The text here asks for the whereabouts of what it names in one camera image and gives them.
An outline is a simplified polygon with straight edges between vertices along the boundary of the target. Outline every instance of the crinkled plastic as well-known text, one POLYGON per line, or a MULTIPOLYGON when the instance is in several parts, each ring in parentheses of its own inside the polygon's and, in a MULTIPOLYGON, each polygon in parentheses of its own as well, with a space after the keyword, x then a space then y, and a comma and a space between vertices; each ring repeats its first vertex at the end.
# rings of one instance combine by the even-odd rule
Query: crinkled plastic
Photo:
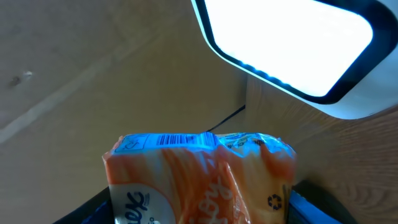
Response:
POLYGON ((104 156, 115 223, 285 223, 295 152, 258 133, 132 134, 104 156))

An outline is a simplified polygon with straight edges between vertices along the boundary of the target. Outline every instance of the orange plastic packaging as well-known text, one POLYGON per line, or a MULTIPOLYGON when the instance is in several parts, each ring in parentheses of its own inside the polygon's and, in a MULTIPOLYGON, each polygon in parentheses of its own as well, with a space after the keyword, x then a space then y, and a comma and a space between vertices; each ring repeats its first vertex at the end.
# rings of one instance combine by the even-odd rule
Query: orange plastic packaging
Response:
POLYGON ((115 223, 286 222, 296 155, 279 139, 202 133, 120 140, 103 156, 115 223))

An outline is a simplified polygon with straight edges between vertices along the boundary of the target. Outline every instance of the wet wipes package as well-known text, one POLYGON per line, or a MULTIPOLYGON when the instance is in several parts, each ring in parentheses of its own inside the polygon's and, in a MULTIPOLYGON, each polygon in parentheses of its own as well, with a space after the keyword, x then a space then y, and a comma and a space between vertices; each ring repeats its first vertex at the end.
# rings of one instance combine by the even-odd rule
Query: wet wipes package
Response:
POLYGON ((259 133, 131 134, 103 156, 115 223, 285 223, 294 150, 259 133))

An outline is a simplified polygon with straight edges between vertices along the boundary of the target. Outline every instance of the light panel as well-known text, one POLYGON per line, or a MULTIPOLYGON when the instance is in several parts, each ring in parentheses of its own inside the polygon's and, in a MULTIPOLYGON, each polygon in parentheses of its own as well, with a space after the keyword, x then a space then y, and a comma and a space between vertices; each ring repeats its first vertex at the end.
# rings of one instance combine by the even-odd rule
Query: light panel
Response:
POLYGON ((325 96, 369 45, 353 12, 312 0, 205 0, 217 46, 311 96, 325 96))

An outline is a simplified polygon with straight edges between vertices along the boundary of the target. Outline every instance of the recycling symbol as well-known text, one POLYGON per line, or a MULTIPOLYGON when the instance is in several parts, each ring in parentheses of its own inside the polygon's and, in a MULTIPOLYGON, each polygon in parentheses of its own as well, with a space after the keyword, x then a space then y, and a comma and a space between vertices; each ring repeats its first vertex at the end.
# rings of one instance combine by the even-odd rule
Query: recycling symbol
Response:
POLYGON ((282 208, 282 199, 280 196, 274 194, 268 197, 268 205, 274 210, 282 208))

